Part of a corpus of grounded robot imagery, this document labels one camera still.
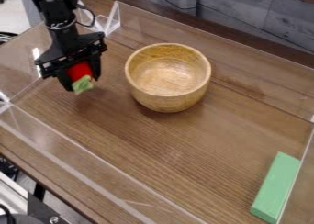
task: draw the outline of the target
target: green block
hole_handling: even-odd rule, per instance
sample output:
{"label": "green block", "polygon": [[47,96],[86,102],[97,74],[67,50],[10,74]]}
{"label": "green block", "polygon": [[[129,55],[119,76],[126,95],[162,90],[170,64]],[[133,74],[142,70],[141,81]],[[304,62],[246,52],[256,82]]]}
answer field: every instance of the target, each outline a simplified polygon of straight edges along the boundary
{"label": "green block", "polygon": [[91,76],[86,75],[79,81],[72,84],[75,94],[81,94],[83,91],[93,89]]}
{"label": "green block", "polygon": [[277,224],[300,163],[290,155],[280,152],[264,180],[250,213],[270,224]]}

